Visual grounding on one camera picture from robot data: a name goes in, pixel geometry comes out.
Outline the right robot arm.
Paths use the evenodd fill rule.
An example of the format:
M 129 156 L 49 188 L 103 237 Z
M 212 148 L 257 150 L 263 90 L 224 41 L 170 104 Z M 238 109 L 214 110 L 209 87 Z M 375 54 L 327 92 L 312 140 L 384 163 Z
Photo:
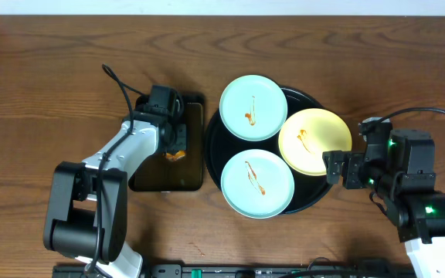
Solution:
M 445 193 L 435 189 L 435 144 L 430 134 L 378 127 L 363 152 L 326 151 L 328 182 L 369 188 L 396 227 L 418 277 L 445 277 Z

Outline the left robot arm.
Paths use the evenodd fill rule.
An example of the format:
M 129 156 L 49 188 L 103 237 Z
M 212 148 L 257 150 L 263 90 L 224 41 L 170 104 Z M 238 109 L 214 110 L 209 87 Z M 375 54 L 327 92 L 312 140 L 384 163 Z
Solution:
M 84 276 L 139 277 L 144 260 L 126 242 L 128 182 L 151 156 L 183 149 L 182 114 L 179 104 L 139 105 L 98 152 L 81 162 L 59 163 L 44 247 L 84 263 Z

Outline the orange green sponge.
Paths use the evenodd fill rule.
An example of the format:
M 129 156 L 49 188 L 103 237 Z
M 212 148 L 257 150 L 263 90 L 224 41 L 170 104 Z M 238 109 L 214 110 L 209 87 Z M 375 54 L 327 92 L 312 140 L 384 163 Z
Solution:
M 185 156 L 186 156 L 185 151 L 177 151 L 175 154 L 171 154 L 168 152 L 165 153 L 165 158 L 168 161 L 178 161 L 178 160 L 184 158 Z

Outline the yellow plate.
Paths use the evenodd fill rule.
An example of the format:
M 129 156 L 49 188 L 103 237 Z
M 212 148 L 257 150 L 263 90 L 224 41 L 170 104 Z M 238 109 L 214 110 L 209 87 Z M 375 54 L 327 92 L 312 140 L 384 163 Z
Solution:
M 329 110 L 309 108 L 291 115 L 280 129 L 281 157 L 295 171 L 310 176 L 326 174 L 322 158 L 327 151 L 350 151 L 347 124 Z

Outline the light blue plate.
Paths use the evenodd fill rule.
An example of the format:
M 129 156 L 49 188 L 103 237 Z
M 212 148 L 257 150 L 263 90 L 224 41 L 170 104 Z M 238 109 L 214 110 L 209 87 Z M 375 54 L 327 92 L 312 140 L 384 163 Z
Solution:
M 229 206 L 252 219 L 279 215 L 294 196 L 294 177 L 276 154 L 260 149 L 241 151 L 222 170 L 221 191 Z
M 271 79 L 241 76 L 229 83 L 219 101 L 227 130 L 245 141 L 264 141 L 277 134 L 287 119 L 287 99 Z

